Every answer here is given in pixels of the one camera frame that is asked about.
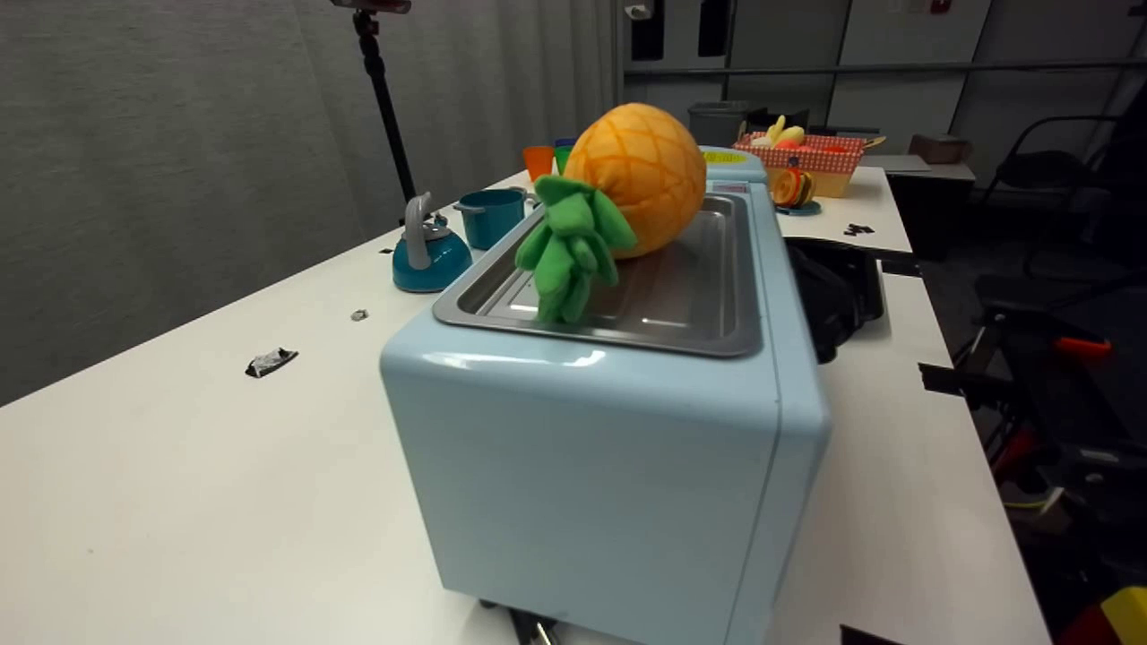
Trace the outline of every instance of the light blue toaster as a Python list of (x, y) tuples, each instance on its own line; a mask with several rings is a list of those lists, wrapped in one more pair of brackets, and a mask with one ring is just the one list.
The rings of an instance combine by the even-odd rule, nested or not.
[(757, 160), (625, 264), (584, 330), (534, 321), (527, 227), (385, 346), (442, 584), (644, 645), (764, 645), (829, 442)]

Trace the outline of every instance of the white table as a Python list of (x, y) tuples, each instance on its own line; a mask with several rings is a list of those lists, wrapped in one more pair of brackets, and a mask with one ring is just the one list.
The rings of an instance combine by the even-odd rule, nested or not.
[[(3, 645), (511, 645), (503, 611), (432, 578), (377, 375), (430, 297), (389, 285), (385, 245), (393, 234), (0, 413)], [(927, 293), (883, 282), (890, 320), (825, 364), (836, 432), (775, 640), (836, 645), (840, 623), (1046, 640), (976, 428), (921, 391), (917, 362), (947, 362)], [(301, 356), (247, 381), (265, 346)]]

